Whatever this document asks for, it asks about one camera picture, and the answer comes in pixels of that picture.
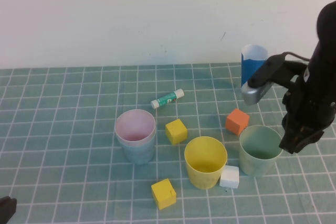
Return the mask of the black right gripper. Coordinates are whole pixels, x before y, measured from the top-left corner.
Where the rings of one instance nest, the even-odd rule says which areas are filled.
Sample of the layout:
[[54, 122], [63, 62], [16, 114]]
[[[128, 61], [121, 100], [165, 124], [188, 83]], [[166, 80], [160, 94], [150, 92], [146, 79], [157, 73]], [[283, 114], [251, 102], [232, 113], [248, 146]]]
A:
[[282, 119], [285, 134], [279, 147], [290, 154], [316, 143], [335, 118], [335, 75], [299, 75], [296, 81], [292, 77], [280, 78], [280, 85], [288, 91], [282, 100], [287, 114]]

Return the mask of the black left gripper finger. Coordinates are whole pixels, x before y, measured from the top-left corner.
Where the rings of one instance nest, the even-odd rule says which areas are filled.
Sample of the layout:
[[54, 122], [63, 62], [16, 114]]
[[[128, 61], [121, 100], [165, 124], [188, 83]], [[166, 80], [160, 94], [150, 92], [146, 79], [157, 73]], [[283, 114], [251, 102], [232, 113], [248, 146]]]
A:
[[17, 199], [5, 196], [0, 199], [0, 224], [7, 224], [16, 213]]

